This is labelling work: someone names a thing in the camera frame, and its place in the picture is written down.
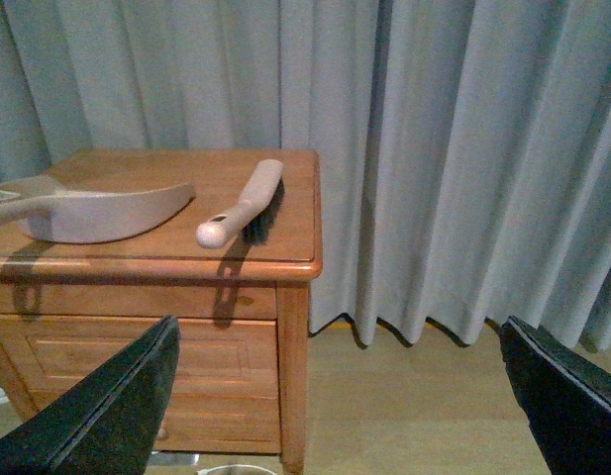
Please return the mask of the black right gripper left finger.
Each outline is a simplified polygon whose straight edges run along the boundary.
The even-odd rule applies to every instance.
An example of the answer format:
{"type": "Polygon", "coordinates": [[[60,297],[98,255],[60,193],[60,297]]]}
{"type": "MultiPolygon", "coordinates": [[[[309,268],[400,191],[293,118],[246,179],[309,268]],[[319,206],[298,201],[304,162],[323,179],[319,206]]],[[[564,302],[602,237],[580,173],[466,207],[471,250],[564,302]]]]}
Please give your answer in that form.
{"type": "Polygon", "coordinates": [[[142,474],[175,377],[180,330],[162,318],[0,438],[0,474],[142,474]]]}

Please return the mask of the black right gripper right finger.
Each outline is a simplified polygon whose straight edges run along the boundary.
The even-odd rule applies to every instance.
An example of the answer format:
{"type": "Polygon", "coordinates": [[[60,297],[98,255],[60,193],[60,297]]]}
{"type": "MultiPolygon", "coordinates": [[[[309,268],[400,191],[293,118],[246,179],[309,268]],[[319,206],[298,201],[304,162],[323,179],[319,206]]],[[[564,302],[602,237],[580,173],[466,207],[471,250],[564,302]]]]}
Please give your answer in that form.
{"type": "Polygon", "coordinates": [[[500,348],[550,472],[611,474],[611,374],[515,317],[501,327],[500,348]]]}

